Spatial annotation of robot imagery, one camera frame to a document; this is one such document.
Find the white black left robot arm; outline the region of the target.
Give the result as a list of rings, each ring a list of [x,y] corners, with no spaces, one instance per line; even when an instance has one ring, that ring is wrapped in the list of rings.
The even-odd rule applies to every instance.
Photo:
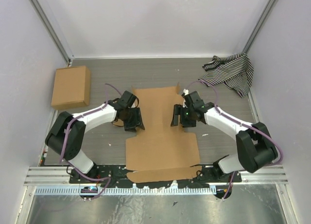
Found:
[[[61,161],[72,166],[86,183],[99,181],[97,165],[82,150],[85,133],[116,121],[123,122],[126,132],[136,132],[137,128],[144,130],[138,105],[139,98],[125,91],[121,97],[108,100],[89,111],[75,114],[61,112],[47,134],[45,144],[60,155]]]

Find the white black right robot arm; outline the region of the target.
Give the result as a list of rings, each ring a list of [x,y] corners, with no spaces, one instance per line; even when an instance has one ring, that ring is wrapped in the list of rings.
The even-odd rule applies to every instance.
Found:
[[[197,92],[180,96],[167,88],[165,96],[147,96],[138,90],[145,129],[126,140],[127,177],[134,183],[193,179],[202,169],[195,133],[185,129],[198,122],[221,130],[236,142],[237,153],[226,155],[213,163],[218,182],[225,182],[234,171],[250,173],[277,159],[267,127],[261,123],[241,121],[205,103]]]

